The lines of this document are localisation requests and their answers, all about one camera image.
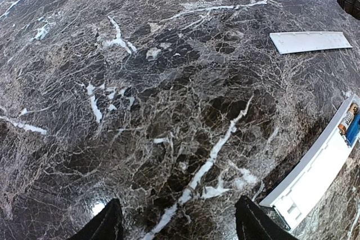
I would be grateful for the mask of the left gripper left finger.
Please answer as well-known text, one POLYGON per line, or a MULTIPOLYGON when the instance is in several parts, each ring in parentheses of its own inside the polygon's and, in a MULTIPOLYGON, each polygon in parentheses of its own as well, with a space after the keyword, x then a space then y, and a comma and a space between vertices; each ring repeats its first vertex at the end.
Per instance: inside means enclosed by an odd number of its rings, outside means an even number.
POLYGON ((122 206, 118 198, 110 200, 79 232, 69 240, 124 239, 122 206))

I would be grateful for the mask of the white battery cover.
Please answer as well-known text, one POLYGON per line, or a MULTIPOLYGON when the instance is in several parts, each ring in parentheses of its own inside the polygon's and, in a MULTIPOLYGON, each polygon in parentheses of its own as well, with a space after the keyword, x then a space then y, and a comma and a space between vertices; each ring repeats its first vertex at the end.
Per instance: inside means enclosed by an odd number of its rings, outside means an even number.
POLYGON ((280 32, 270 33, 269 37, 281 55, 352 48, 343 32, 338 31, 280 32))

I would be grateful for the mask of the white remote control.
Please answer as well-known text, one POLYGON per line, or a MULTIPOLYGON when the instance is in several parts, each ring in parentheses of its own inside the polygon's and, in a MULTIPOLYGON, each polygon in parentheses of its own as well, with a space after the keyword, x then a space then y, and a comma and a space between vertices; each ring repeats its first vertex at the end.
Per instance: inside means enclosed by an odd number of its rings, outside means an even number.
POLYGON ((289 231, 293 231, 315 207, 346 162, 359 140, 348 146, 338 125, 359 96, 352 95, 339 107, 331 121, 290 173, 261 202, 273 208, 289 231))

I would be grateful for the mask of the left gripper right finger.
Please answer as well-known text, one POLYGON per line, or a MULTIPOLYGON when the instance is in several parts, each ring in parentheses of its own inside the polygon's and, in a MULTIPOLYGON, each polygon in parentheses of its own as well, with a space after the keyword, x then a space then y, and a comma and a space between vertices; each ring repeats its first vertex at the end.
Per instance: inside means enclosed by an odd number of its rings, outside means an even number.
POLYGON ((235 204, 238 239, 297 240, 281 229, 248 196, 242 195, 235 204))

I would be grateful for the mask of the gold black battery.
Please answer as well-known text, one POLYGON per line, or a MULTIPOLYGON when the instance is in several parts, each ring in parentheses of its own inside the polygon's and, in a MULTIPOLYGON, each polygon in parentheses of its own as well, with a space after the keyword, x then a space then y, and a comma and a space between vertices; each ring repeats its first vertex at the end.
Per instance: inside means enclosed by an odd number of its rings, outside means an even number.
POLYGON ((340 124, 338 125, 339 132, 341 135, 346 135, 348 128, 350 127, 350 124, 355 118, 355 115, 358 111, 358 105, 356 103, 352 103, 350 107, 348 108, 345 116, 341 120, 340 124))

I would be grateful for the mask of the blue battery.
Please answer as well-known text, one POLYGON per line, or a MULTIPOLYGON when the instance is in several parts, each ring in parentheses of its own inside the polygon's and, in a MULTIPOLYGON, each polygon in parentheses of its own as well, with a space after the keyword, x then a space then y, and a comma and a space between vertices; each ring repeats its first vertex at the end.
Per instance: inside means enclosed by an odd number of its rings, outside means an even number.
POLYGON ((356 114, 346 132, 346 143, 348 146, 351 146, 357 139, 359 133, 359 117, 360 115, 356 114))

